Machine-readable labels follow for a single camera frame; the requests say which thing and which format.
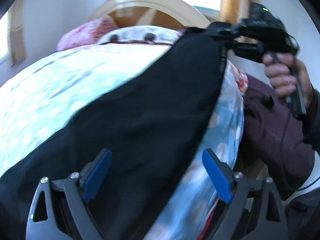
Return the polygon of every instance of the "cream headboard frame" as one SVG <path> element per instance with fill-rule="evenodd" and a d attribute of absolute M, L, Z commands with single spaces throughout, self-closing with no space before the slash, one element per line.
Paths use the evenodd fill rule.
<path fill-rule="evenodd" d="M 116 18 L 115 21 L 117 22 L 117 18 L 133 17 L 135 8 L 140 8 L 140 12 L 141 9 L 144 10 L 136 20 L 136 23 L 132 21 L 130 23 L 122 22 L 121 24 L 124 26 L 120 27 L 125 27 L 125 25 L 165 25 L 163 27 L 170 28 L 170 26 L 167 26 L 169 23 L 165 22 L 169 18 L 173 18 L 173 21 L 179 22 L 184 27 L 206 28 L 210 24 L 208 19 L 196 8 L 182 0 L 108 0 L 95 10 L 91 19 L 111 14 L 113 18 Z"/>

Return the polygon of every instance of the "hand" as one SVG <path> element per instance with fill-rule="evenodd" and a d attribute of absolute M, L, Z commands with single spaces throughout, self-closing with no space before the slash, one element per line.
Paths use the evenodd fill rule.
<path fill-rule="evenodd" d="M 265 74 L 270 79 L 271 86 L 279 98 L 291 95 L 296 90 L 297 80 L 290 74 L 289 68 L 293 67 L 294 56 L 286 53 L 277 53 L 282 64 L 275 64 L 269 54 L 262 58 L 265 64 Z M 301 84 L 301 90 L 306 108 L 309 107 L 312 96 L 312 85 L 305 64 L 296 58 L 295 71 Z"/>

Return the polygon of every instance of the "polka dot bedding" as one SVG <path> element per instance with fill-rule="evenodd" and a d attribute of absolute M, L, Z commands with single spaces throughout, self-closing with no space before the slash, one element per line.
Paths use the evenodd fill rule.
<path fill-rule="evenodd" d="M 143 72 L 169 48 L 86 45 L 45 57 L 9 80 L 0 88 L 0 176 L 63 128 L 80 108 Z M 229 62 L 195 158 L 145 240 L 195 240 L 204 228 L 216 192 L 201 153 L 212 148 L 233 167 L 241 138 L 243 99 L 235 77 Z"/>

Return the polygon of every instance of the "person's arm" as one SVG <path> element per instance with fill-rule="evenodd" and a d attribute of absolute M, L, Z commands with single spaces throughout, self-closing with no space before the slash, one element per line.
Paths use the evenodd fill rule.
<path fill-rule="evenodd" d="M 285 98 L 296 90 L 295 83 L 297 80 L 290 75 L 289 70 L 293 66 L 294 57 L 291 54 L 282 53 L 278 53 L 277 56 L 282 64 L 275 64 L 270 55 L 264 55 L 265 74 L 270 79 L 276 95 L 279 98 Z M 295 60 L 295 70 L 307 109 L 307 116 L 302 119 L 304 141 L 310 143 L 315 151 L 320 152 L 320 93 L 313 88 L 305 64 L 298 59 Z"/>

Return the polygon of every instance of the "pink pillow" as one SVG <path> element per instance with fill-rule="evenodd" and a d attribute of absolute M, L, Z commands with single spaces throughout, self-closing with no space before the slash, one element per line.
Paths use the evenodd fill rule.
<path fill-rule="evenodd" d="M 110 16 L 87 22 L 63 35 L 56 51 L 76 48 L 96 43 L 103 35 L 117 29 L 118 26 Z"/>

